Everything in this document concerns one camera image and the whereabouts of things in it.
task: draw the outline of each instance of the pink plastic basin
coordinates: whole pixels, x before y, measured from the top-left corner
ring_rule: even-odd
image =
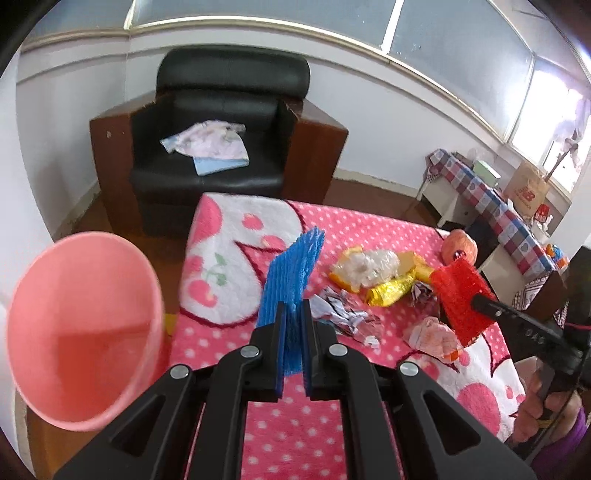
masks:
[[[68,236],[17,285],[7,338],[18,391],[42,419],[100,429],[154,379],[164,340],[156,273],[119,236]]]

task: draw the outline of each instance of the window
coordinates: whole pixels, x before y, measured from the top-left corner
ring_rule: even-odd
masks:
[[[486,0],[404,0],[390,55],[466,102],[503,139],[519,114],[534,61]]]
[[[394,3],[395,0],[137,0],[133,24],[201,15],[243,15],[311,25],[378,46]]]
[[[28,38],[55,33],[123,28],[131,0],[61,0],[43,17]]]
[[[576,85],[573,79],[549,65],[542,64],[532,77],[531,86],[511,140],[512,145],[534,165],[545,172],[551,171],[561,154],[561,144],[554,141],[555,130],[559,124],[574,121],[577,104],[588,97],[589,92]],[[590,147],[591,122],[587,123],[582,139],[579,141],[578,166],[575,167],[569,154],[552,175],[552,179],[567,192],[573,191]]]

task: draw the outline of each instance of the person's hand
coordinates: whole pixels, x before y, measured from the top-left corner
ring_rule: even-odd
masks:
[[[542,412],[544,411],[542,401],[537,395],[541,386],[542,382],[540,381],[538,372],[536,372],[531,377],[530,384],[525,392],[525,400],[519,405],[519,409],[517,410],[517,418],[515,419],[513,435],[511,436],[513,441],[517,443],[529,440],[538,432],[537,419],[542,416]],[[546,398],[545,407],[553,412],[558,412],[568,398],[569,392],[551,393]],[[568,405],[566,405],[562,418],[558,421],[558,425],[552,434],[550,434],[550,442],[555,442],[567,436],[577,421],[581,405],[581,397],[575,392]]]

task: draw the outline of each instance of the black leather armchair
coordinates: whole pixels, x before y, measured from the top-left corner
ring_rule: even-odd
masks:
[[[300,55],[246,46],[171,50],[156,90],[90,121],[103,201],[116,233],[186,235],[204,192],[321,203],[347,129],[308,102]],[[247,167],[198,176],[160,139],[197,122],[246,126]]]
[[[130,181],[144,232],[185,233],[204,192],[279,197],[293,130],[279,98],[303,99],[309,84],[308,63],[296,54],[241,46],[170,51],[158,70],[158,100],[132,119]],[[198,176],[192,158],[168,154],[160,139],[213,119],[246,126],[250,162]]]

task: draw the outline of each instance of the red scrub pad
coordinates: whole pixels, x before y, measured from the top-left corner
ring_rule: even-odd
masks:
[[[431,274],[431,285],[443,305],[449,322],[462,346],[471,345],[494,322],[472,309],[477,293],[496,300],[486,281],[465,258],[460,257]]]

